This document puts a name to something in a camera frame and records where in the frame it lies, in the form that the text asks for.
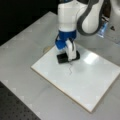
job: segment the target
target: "table surface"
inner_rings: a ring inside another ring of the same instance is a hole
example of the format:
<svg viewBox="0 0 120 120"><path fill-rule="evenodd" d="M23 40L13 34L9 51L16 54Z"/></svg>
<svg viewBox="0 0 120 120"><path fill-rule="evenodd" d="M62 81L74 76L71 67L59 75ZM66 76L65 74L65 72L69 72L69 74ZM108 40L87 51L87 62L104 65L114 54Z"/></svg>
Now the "table surface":
<svg viewBox="0 0 120 120"><path fill-rule="evenodd" d="M36 74L30 67L54 45L57 16L44 15L0 47L0 81L42 120L119 120L120 78L109 89L92 114ZM83 47L120 66L120 46L98 36L77 40Z"/></svg>

